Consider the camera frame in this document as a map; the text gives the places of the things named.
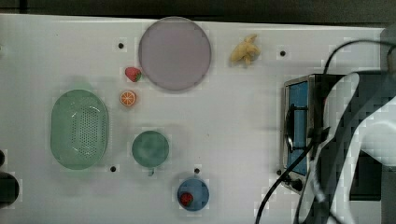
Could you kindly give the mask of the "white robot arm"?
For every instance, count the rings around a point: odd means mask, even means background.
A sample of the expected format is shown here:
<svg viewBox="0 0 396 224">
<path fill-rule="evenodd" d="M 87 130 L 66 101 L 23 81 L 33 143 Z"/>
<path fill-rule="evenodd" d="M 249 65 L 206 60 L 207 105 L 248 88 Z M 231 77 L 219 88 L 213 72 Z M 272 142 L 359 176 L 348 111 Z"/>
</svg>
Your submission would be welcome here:
<svg viewBox="0 0 396 224">
<path fill-rule="evenodd" d="M 354 204 L 350 192 L 356 173 L 371 168 L 359 165 L 361 153 L 395 165 L 395 76 L 362 71 L 342 77 L 326 97 L 322 122 L 293 224 L 379 222 L 379 207 Z"/>
</svg>

